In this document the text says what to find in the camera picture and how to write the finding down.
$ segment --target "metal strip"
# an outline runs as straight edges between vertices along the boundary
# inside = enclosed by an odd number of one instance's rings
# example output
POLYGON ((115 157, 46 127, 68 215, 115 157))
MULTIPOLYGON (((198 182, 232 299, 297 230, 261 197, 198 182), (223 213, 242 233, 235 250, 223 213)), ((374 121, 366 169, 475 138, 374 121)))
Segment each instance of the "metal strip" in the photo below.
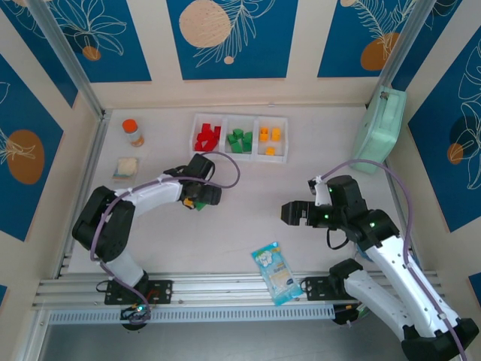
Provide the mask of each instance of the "metal strip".
POLYGON ((417 1, 413 12, 407 19, 406 25, 391 52, 391 55, 389 55, 389 58, 381 71, 371 98, 374 97, 374 94, 380 86, 391 86, 391 82, 398 73, 401 64, 406 58, 407 53, 409 53, 410 48, 413 46, 413 42, 416 40, 426 18, 436 4, 436 1, 437 0, 417 1))
POLYGON ((26 0, 26 4, 75 86, 85 97, 92 111, 100 119, 103 115, 100 101, 90 86, 89 78, 82 69, 47 4, 43 0, 26 0))
MULTIPOLYGON (((154 308, 149 323, 333 320, 334 318, 333 305, 154 308)), ((118 310, 53 311, 49 325, 98 325, 127 322, 120 321, 118 310)))
POLYGON ((77 201, 75 202, 74 212, 72 214, 72 218, 64 236, 62 252, 57 257, 55 263, 56 266, 53 269, 53 273, 51 275, 52 278, 57 278, 58 276, 62 275, 64 271, 68 270, 68 263, 65 264, 65 262, 70 261, 71 252, 75 242, 74 238, 71 235, 71 230, 74 227, 75 221, 80 215, 83 206, 86 204, 87 199, 89 198, 89 191, 90 187, 92 186, 93 175, 95 174, 98 158, 100 158, 100 153, 104 145, 104 139, 105 135, 107 134, 107 128, 108 123, 110 122, 111 114, 111 111, 106 112, 105 115, 102 117, 100 123, 98 124, 97 132, 95 133, 95 137, 92 141, 92 146, 90 148, 90 154, 87 160, 85 171, 83 172, 83 180, 80 185, 77 201))
POLYGON ((25 338, 16 361, 38 361, 47 334, 50 311, 35 311, 28 336, 25 338))
MULTIPOLYGON (((382 272, 369 272, 370 276, 385 290, 395 295, 392 285, 382 272)), ((299 280, 305 277, 326 276, 328 272, 297 273, 299 280)), ((429 282, 442 296, 439 278, 435 272, 425 272, 429 282)), ((95 286, 106 279, 105 275, 72 275, 58 280, 40 282, 34 298, 34 309, 81 310, 92 308, 120 309, 119 306, 104 305, 104 294, 97 293, 95 286)), ((151 274, 150 279, 169 279, 174 282, 170 305, 163 308, 178 307, 241 307, 270 306, 272 298, 260 275, 162 275, 151 274)), ((295 300, 296 305, 343 305, 349 301, 307 301, 304 294, 295 300)))

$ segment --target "snack bag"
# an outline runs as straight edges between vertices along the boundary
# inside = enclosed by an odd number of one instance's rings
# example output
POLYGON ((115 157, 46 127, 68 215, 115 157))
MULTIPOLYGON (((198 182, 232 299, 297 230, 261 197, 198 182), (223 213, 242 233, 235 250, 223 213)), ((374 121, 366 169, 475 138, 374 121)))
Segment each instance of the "snack bag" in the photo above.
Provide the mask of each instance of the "snack bag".
POLYGON ((292 276, 277 242, 253 252, 252 255, 261 269, 261 275, 276 306, 302 295, 303 291, 292 276))

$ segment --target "small bottle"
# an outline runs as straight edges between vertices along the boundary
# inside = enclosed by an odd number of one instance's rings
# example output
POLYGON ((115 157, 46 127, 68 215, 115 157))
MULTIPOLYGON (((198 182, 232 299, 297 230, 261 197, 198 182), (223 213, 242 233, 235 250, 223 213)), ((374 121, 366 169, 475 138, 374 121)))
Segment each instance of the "small bottle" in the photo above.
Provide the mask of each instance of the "small bottle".
POLYGON ((140 147, 144 143, 144 137, 140 129, 138 128, 137 122, 133 119, 124 120, 122 123, 124 132, 127 134, 127 138, 133 147, 140 147))

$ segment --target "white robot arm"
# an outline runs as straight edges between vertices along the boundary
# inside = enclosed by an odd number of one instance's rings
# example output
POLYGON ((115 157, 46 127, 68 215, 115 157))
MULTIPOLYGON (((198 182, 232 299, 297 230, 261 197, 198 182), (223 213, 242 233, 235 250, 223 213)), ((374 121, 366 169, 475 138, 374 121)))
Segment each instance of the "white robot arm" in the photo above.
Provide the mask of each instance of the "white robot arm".
POLYGON ((204 205, 219 204, 221 186, 208 181, 214 171, 212 161, 195 154, 188 165, 165 171, 147 184, 124 190, 99 187, 92 192, 72 235, 90 251, 91 260, 99 262, 113 278, 110 282, 135 293, 127 297, 127 304, 136 303, 139 295, 149 292, 148 274, 126 250, 133 219, 171 202, 181 201, 199 210, 204 205))
POLYGON ((354 259, 329 270, 328 283, 336 294, 349 295, 371 309, 401 340, 409 360, 448 361, 458 355, 458 345, 447 325, 452 325, 464 349, 474 340, 479 333, 476 324, 472 319, 461 319, 441 299, 410 256, 406 261, 398 229, 385 212, 367 208, 355 180, 344 175, 323 184, 321 177, 316 177, 309 185, 316 201, 287 203, 282 220, 298 226, 304 218, 314 228, 343 230, 379 266, 400 301, 354 259), (323 204, 325 195, 330 203, 323 204))

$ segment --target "cable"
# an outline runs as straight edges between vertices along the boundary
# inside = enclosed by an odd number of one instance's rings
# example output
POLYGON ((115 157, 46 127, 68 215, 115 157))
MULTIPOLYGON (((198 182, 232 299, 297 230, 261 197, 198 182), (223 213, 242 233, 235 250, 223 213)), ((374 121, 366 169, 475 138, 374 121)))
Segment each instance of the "cable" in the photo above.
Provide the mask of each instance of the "cable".
MULTIPOLYGON (((407 189, 406 185, 404 182, 399 178, 399 176, 394 173, 391 169, 386 167, 384 164, 374 162, 373 160, 368 160, 368 159, 351 159, 348 160, 344 163, 339 164, 337 167, 334 169, 328 171, 326 174, 321 176, 321 179, 324 180, 327 177, 331 176, 333 173, 338 171, 339 169, 345 167, 346 165, 351 165, 353 163, 369 163, 369 164, 374 164, 379 168, 382 168, 386 173, 389 173, 395 180, 398 182, 399 186, 403 190, 404 196, 406 197, 407 200, 407 225, 406 225, 406 236, 404 237, 404 244, 403 244, 403 261, 404 264, 407 267, 407 270, 411 274, 411 276, 414 278, 416 283, 419 285, 421 288, 422 292, 428 297, 429 301, 433 305, 434 309, 436 312, 441 315, 444 314, 443 309, 439 306, 437 303, 436 299, 431 295, 431 292, 429 292, 428 288, 423 284, 417 273, 414 272, 414 270, 409 267, 409 249, 411 245, 411 229, 413 228, 413 203, 411 201, 410 193, 409 190, 407 189)), ((461 344, 461 341, 459 341, 459 337, 456 334, 454 328, 452 327, 452 324, 449 322, 447 318, 443 318, 443 322, 446 325, 447 329, 449 330, 449 333, 451 334, 452 338, 454 339, 454 342, 456 343, 456 346, 458 347, 459 350, 459 355, 461 356, 462 361, 467 361, 467 356, 466 353, 464 352, 464 348, 461 344)))
POLYGON ((300 283, 299 283, 299 287, 301 288, 302 292, 304 293, 307 293, 307 288, 306 287, 302 287, 302 284, 305 284, 306 283, 306 278, 304 278, 300 283))
POLYGON ((327 235, 326 235, 325 238, 326 238, 326 241, 328 243, 328 247, 331 248, 332 250, 340 250, 342 247, 346 246, 349 243, 349 239, 346 237, 346 240, 343 243, 339 244, 336 247, 332 247, 331 246, 331 237, 329 236, 329 231, 331 231, 331 230, 328 229, 327 235))
POLYGON ((164 182, 178 182, 178 181, 181 181, 181 180, 182 181, 190 181, 190 180, 196 181, 196 182, 200 182, 200 183, 203 183, 203 184, 208 184, 208 185, 211 185, 211 186, 224 188, 224 189, 229 189, 229 188, 235 187, 237 185, 237 183, 239 183, 239 180, 241 178, 241 170, 239 169, 239 165, 237 165, 237 163, 230 156, 228 156, 225 153, 221 153, 221 152, 217 152, 217 151, 211 151, 211 152, 202 153, 201 155, 204 156, 204 155, 208 155, 208 154, 218 154, 220 156, 224 156, 225 158, 227 158, 228 160, 231 161, 231 163, 235 167, 235 170, 237 171, 237 177, 236 177, 233 184, 230 184, 228 186, 224 186, 222 184, 217 184, 217 183, 211 182, 210 180, 205 180, 205 179, 196 178, 196 177, 170 177, 170 178, 163 178, 162 180, 155 179, 155 180, 152 180, 150 182, 146 182, 144 184, 141 184, 139 186, 136 186, 136 187, 132 188, 132 190, 130 192, 125 192, 125 193, 121 194, 120 196, 117 196, 117 198, 115 198, 108 205, 107 209, 102 214, 102 216, 100 218, 100 221, 98 222, 97 229, 95 230, 95 234, 94 234, 93 239, 92 239, 92 245, 90 247, 90 260, 93 261, 93 262, 98 262, 98 264, 105 271, 105 273, 107 273, 110 277, 112 277, 112 279, 114 281, 116 281, 120 286, 122 286, 122 287, 126 288, 127 290, 133 292, 139 299, 141 299, 141 301, 145 305, 146 311, 145 311, 144 316, 139 317, 138 320, 137 319, 134 320, 133 318, 132 319, 129 318, 129 322, 132 325, 140 325, 142 323, 145 323, 147 320, 150 319, 150 314, 151 314, 152 310, 150 308, 149 302, 147 301, 147 298, 142 293, 140 293, 134 287, 129 286, 128 284, 126 284, 125 282, 123 282, 119 278, 117 278, 113 274, 113 272, 107 267, 107 265, 105 263, 103 263, 98 257, 95 256, 95 250, 97 248, 98 238, 100 237, 100 233, 102 231, 102 228, 104 227, 104 224, 107 221, 108 216, 110 215, 113 208, 115 207, 115 205, 118 202, 120 202, 126 196, 128 196, 132 193, 135 193, 139 190, 142 190, 143 188, 155 186, 157 184, 164 183, 164 182))
POLYGON ((105 281, 102 281, 102 282, 98 282, 98 283, 97 283, 97 286, 95 286, 95 290, 96 290, 97 292, 99 292, 99 293, 106 293, 106 292, 107 292, 107 289, 105 289, 105 290, 103 290, 103 291, 98 289, 98 286, 100 286, 101 284, 104 284, 105 282, 108 282, 108 280, 105 280, 105 281))

